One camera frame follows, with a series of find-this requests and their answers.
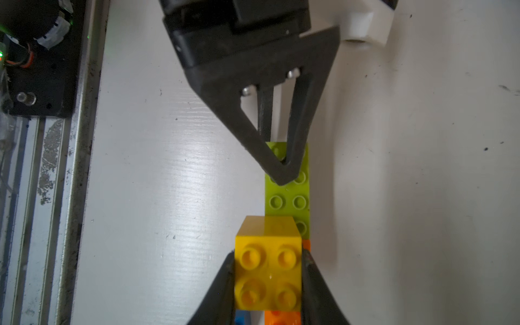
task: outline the screw head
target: screw head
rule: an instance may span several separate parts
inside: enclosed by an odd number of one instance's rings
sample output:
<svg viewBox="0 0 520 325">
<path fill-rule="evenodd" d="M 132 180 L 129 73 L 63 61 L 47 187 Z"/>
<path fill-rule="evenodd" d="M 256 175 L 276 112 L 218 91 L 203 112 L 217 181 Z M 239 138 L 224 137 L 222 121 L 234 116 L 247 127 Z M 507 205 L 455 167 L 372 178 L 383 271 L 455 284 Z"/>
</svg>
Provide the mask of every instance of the screw head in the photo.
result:
<svg viewBox="0 0 520 325">
<path fill-rule="evenodd" d="M 252 94 L 256 93 L 256 86 L 255 85 L 249 85 L 242 89 L 242 96 L 247 97 Z"/>
<path fill-rule="evenodd" d="M 19 102 L 24 102 L 27 100 L 27 94 L 24 92 L 20 92 L 16 95 L 16 100 Z"/>
<path fill-rule="evenodd" d="M 298 78 L 301 75 L 299 68 L 294 68 L 287 73 L 287 79 Z"/>
</svg>

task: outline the yellow lego brick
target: yellow lego brick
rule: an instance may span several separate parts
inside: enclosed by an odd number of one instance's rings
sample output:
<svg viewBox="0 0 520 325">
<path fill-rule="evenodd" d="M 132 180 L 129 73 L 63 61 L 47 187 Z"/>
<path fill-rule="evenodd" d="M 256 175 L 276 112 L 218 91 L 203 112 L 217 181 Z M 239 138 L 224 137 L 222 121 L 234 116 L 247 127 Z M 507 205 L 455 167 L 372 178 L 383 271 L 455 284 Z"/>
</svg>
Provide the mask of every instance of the yellow lego brick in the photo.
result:
<svg viewBox="0 0 520 325">
<path fill-rule="evenodd" d="M 268 142 L 267 145 L 278 159 L 285 157 L 286 142 Z M 292 216 L 303 239 L 310 236 L 308 152 L 306 147 L 300 175 L 289 184 L 278 186 L 269 175 L 265 175 L 265 215 Z"/>
<path fill-rule="evenodd" d="M 310 240 L 303 239 L 302 246 L 310 251 Z M 268 311 L 264 312 L 264 325 L 301 325 L 302 315 L 299 311 Z"/>
<path fill-rule="evenodd" d="M 291 216 L 247 216 L 235 237 L 235 305 L 299 311 L 302 237 Z"/>
</svg>

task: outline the white table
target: white table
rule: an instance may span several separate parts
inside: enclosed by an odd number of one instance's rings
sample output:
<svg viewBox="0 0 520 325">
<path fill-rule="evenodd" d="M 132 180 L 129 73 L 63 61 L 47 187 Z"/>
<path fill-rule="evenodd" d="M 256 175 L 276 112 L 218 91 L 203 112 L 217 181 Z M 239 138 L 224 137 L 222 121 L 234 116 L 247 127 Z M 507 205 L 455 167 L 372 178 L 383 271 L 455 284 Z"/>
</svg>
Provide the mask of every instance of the white table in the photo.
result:
<svg viewBox="0 0 520 325">
<path fill-rule="evenodd" d="M 352 324 L 520 323 L 519 17 L 401 0 L 387 47 L 340 46 L 309 137 L 311 240 Z M 74 325 L 184 324 L 264 212 L 261 168 L 161 18 L 111 2 Z"/>
</svg>

